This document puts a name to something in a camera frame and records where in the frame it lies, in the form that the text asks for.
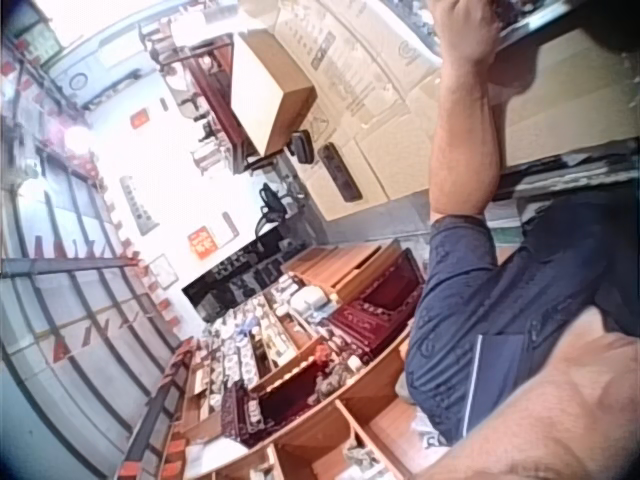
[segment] cardboard box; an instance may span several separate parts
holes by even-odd
[[[267,30],[235,36],[231,108],[261,155],[284,148],[315,100],[313,84]]]
[[[429,187],[440,63],[380,5],[279,2],[274,34],[318,94],[302,128],[316,149],[327,141],[338,146],[365,197],[347,204],[321,164],[294,163],[327,220]],[[518,42],[492,73],[507,166],[640,132],[633,108],[637,55],[611,52],[580,29],[562,28],[556,22]]]

